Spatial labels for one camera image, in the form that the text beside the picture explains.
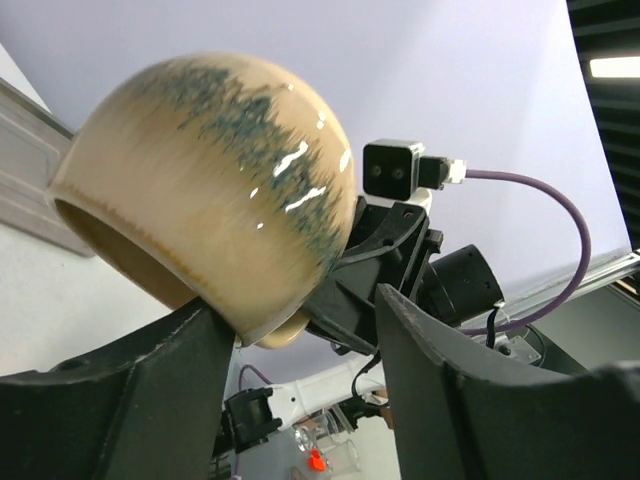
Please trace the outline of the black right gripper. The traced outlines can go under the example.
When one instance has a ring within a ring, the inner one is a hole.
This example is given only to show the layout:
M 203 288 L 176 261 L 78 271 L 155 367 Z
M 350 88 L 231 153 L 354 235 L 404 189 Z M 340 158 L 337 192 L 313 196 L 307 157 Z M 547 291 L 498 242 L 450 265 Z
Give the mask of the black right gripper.
M 374 354 L 380 284 L 451 327 L 490 311 L 504 295 L 484 256 L 474 245 L 441 255 L 443 239 L 420 206 L 358 199 L 345 252 L 303 306 L 307 332 L 341 353 Z

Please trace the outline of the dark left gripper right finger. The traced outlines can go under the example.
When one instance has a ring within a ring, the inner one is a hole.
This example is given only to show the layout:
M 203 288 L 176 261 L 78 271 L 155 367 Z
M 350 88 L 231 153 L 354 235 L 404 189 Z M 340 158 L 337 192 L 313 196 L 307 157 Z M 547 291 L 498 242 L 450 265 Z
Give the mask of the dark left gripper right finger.
M 376 292 L 380 353 L 405 479 L 635 479 L 639 366 L 533 367 Z

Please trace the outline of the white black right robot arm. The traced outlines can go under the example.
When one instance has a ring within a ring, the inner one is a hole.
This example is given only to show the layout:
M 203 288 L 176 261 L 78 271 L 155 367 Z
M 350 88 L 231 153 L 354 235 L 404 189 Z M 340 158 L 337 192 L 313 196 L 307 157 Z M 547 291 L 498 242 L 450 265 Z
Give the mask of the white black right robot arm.
M 379 285 L 390 285 L 453 328 L 494 310 L 504 298 L 476 246 L 441 255 L 442 242 L 423 207 L 358 200 L 346 251 L 304 307 L 311 334 L 357 358 L 301 380 L 238 392 L 224 404 L 218 436 L 241 453 L 336 404 L 346 403 L 357 416 L 375 414 L 377 405 L 364 397 L 385 386 L 376 327 Z

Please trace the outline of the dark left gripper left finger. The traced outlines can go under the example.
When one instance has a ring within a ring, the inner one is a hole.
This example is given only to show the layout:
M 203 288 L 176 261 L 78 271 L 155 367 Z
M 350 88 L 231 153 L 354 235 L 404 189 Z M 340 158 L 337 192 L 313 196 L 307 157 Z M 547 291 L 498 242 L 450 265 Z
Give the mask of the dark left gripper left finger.
M 207 478 L 234 338 L 194 300 L 50 371 L 2 377 L 2 478 Z

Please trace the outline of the beige round mug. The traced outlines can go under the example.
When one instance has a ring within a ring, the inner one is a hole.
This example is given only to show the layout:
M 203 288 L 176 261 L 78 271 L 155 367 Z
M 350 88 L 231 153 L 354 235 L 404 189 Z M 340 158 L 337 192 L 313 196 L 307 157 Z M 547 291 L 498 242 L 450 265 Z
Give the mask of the beige round mug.
M 262 58 L 155 63 L 110 93 L 48 186 L 100 258 L 170 309 L 194 298 L 244 346 L 279 349 L 346 249 L 358 197 L 340 122 Z

